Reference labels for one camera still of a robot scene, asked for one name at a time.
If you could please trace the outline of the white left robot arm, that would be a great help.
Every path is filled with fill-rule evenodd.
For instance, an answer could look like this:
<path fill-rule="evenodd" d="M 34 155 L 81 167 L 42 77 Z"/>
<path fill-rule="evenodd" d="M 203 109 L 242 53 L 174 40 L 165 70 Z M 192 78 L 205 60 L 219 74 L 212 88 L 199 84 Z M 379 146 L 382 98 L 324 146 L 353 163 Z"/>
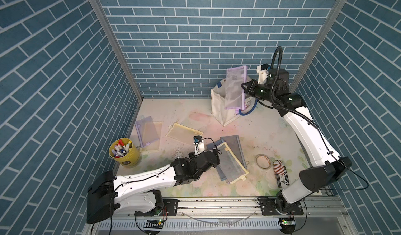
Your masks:
<path fill-rule="evenodd" d="M 88 187 L 86 222 L 95 224 L 120 211 L 154 214 L 162 208 L 161 188 L 190 184 L 219 164 L 219 150 L 213 149 L 198 155 L 191 152 L 144 173 L 115 176 L 112 171 L 104 172 Z"/>

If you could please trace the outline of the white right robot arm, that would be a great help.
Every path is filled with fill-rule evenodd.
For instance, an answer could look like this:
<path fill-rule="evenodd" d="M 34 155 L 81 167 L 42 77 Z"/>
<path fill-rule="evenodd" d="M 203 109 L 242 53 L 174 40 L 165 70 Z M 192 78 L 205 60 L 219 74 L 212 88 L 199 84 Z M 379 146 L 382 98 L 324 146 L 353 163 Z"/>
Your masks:
<path fill-rule="evenodd" d="M 274 201 L 262 198 L 263 209 L 273 208 L 275 213 L 288 215 L 302 211 L 300 201 L 341 178 L 352 165 L 348 157 L 342 157 L 328 142 L 312 120 L 302 96 L 289 93 L 289 74 L 269 65 L 257 67 L 258 79 L 241 85 L 243 91 L 257 103 L 268 101 L 284 121 L 294 130 L 310 167 L 299 173 L 299 178 L 289 182 L 283 161 L 273 162 L 273 169 L 280 191 Z"/>

